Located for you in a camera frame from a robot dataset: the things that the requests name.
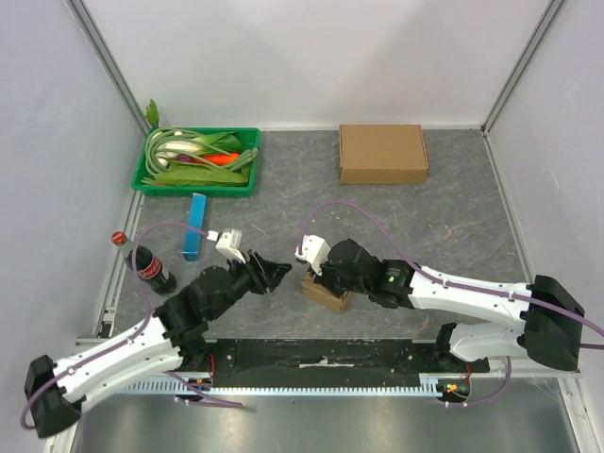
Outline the small cardboard box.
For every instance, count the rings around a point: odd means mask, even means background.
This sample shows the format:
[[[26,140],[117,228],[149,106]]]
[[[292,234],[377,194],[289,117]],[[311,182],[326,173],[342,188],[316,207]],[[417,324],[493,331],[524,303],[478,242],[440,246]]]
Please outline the small cardboard box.
[[[315,283],[314,277],[315,274],[312,270],[308,270],[303,276],[303,295],[335,313],[342,313],[348,307],[352,299],[352,293],[344,292],[341,295],[334,295],[321,284]]]

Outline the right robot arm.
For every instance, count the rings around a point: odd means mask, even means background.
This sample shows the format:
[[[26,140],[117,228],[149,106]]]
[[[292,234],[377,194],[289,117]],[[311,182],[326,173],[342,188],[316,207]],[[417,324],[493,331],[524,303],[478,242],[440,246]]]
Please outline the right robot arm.
[[[441,327],[431,356],[443,371],[492,356],[526,356],[560,371],[578,368],[584,310],[553,277],[527,284],[450,276],[405,260],[379,260],[352,240],[321,246],[310,267],[335,294],[364,294],[387,309],[477,318],[475,326]]]

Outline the large cardboard box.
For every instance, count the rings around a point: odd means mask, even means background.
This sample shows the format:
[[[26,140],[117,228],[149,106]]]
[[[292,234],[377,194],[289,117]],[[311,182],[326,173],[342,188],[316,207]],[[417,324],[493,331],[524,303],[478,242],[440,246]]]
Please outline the large cardboard box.
[[[428,155],[419,125],[341,125],[339,182],[348,185],[421,184]]]

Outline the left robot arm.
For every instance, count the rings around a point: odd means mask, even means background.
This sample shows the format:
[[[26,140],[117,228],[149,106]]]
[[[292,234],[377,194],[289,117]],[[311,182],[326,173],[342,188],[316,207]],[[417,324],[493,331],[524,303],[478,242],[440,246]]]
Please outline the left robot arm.
[[[251,251],[244,261],[204,269],[120,335],[67,358],[38,357],[25,378],[22,427],[46,439],[129,384],[159,373],[199,370],[208,356],[209,324],[247,294],[273,292],[292,268]]]

